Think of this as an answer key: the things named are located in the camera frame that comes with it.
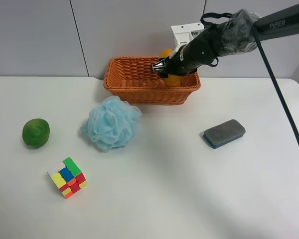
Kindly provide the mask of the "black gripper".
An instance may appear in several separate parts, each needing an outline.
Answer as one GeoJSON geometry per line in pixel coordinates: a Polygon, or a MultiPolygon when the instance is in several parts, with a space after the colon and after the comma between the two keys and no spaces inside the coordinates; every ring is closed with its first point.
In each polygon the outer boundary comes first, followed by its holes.
{"type": "Polygon", "coordinates": [[[205,29],[188,44],[175,47],[173,52],[151,65],[151,70],[160,78],[168,75],[185,76],[195,73],[202,65],[216,66],[218,60],[222,29],[224,24],[204,26],[205,29]]]}

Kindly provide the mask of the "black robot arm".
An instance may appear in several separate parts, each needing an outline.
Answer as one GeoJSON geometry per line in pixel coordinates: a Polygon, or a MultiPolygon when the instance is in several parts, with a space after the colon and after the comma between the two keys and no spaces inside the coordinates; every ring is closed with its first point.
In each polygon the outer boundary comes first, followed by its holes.
{"type": "Polygon", "coordinates": [[[205,13],[204,29],[187,43],[179,43],[167,57],[160,57],[151,69],[160,77],[186,76],[202,65],[216,67],[220,57],[249,53],[261,41],[299,34],[299,4],[264,17],[241,9],[234,14],[205,13]]]}

